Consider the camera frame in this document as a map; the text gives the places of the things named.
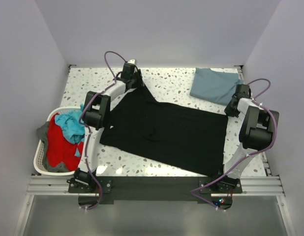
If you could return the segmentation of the black t-shirt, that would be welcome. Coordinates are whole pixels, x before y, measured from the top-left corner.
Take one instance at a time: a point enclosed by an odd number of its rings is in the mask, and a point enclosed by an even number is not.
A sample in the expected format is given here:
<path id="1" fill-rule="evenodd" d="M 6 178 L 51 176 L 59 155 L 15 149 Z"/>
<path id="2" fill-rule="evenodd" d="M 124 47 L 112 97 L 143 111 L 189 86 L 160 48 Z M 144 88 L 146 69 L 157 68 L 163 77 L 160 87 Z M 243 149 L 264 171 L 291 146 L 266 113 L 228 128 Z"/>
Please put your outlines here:
<path id="1" fill-rule="evenodd" d="M 228 117 L 158 102 L 147 87 L 127 93 L 111 111 L 100 143 L 206 176 L 223 167 Z"/>

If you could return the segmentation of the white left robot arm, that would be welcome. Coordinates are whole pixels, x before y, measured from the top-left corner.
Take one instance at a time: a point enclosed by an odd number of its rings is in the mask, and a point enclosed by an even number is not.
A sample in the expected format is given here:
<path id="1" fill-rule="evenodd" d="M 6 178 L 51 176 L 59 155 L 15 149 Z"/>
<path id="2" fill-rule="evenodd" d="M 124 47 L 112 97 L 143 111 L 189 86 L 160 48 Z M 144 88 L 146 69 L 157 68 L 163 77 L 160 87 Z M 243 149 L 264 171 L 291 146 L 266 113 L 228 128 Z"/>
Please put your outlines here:
<path id="1" fill-rule="evenodd" d="M 144 86 L 141 70 L 137 61 L 131 59 L 124 63 L 111 85 L 101 92 L 89 91 L 85 98 L 84 109 L 79 122 L 85 126 L 85 141 L 81 160 L 74 177 L 90 184 L 95 178 L 98 166 L 96 148 L 105 127 L 109 127 L 111 102 L 130 89 Z"/>

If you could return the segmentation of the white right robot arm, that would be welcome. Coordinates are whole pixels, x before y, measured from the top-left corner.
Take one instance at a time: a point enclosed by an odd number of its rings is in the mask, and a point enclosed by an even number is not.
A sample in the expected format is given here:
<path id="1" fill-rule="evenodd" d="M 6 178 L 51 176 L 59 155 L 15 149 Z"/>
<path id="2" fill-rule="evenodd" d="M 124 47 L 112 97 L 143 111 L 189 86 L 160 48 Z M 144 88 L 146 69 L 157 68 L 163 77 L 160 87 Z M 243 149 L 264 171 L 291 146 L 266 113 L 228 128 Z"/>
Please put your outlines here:
<path id="1" fill-rule="evenodd" d="M 245 168 L 258 154 L 273 147 L 279 120 L 279 112 L 269 110 L 251 97 L 248 85 L 237 85 L 231 101 L 224 110 L 230 117 L 244 114 L 239 132 L 239 146 L 232 158 L 223 166 L 223 174 L 213 182 L 226 181 L 237 184 Z"/>

